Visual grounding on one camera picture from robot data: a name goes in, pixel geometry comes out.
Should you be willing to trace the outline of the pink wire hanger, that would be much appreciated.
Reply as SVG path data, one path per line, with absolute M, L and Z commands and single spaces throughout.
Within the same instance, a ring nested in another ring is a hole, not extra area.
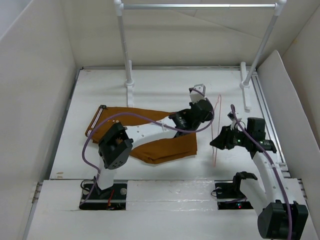
M 222 107 L 222 95 L 219 93 L 217 97 L 217 101 L 214 105 L 214 123 L 211 125 L 211 139 L 213 140 L 215 137 L 219 135 L 220 132 L 220 124 L 221 124 L 221 107 Z M 212 164 L 213 167 L 216 167 L 217 162 L 217 148 L 212 147 Z

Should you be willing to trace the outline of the brown trousers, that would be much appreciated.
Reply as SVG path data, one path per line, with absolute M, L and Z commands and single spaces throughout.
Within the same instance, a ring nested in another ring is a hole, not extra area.
M 163 127 L 172 127 L 170 112 L 131 107 L 109 107 L 100 105 L 89 124 L 85 136 L 106 121 L 94 132 L 91 139 L 98 143 L 115 123 L 127 128 L 125 133 L 133 140 L 130 156 L 147 164 L 162 164 L 197 154 L 197 137 L 189 133 L 176 137 L 177 131 Z

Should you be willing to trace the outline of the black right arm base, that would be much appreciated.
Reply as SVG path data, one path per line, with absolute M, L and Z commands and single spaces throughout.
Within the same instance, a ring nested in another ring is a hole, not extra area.
M 257 180 L 255 174 L 246 171 L 237 172 L 232 180 L 215 180 L 211 196 L 217 200 L 218 210 L 252 210 L 247 197 L 241 192 L 241 183 L 246 179 Z

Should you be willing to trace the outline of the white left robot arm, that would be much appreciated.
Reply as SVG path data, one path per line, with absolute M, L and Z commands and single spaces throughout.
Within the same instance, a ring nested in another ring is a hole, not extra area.
M 106 122 L 105 134 L 98 142 L 101 170 L 94 192 L 100 198 L 111 194 L 115 170 L 133 156 L 149 164 L 160 164 L 197 150 L 196 133 L 200 125 L 212 123 L 214 108 L 208 99 L 190 102 L 190 107 L 173 113 L 134 108 Z

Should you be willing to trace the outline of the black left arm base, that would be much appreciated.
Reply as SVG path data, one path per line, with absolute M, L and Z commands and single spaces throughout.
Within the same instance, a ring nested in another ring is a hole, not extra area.
M 98 190 L 95 186 L 89 194 L 94 181 L 85 179 L 80 183 L 81 199 L 79 209 L 84 211 L 122 211 L 126 209 L 127 181 L 115 181 L 106 190 Z

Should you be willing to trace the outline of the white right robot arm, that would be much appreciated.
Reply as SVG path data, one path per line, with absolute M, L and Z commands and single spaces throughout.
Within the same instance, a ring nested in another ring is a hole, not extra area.
M 263 239 L 299 240 L 309 212 L 299 204 L 285 184 L 278 155 L 272 140 L 266 139 L 265 120 L 249 117 L 243 131 L 235 121 L 223 126 L 210 145 L 220 150 L 245 148 L 259 176 L 247 171 L 237 172 L 232 181 L 216 181 L 213 194 L 220 201 L 218 209 L 235 210 L 248 201 L 257 215 L 257 227 Z

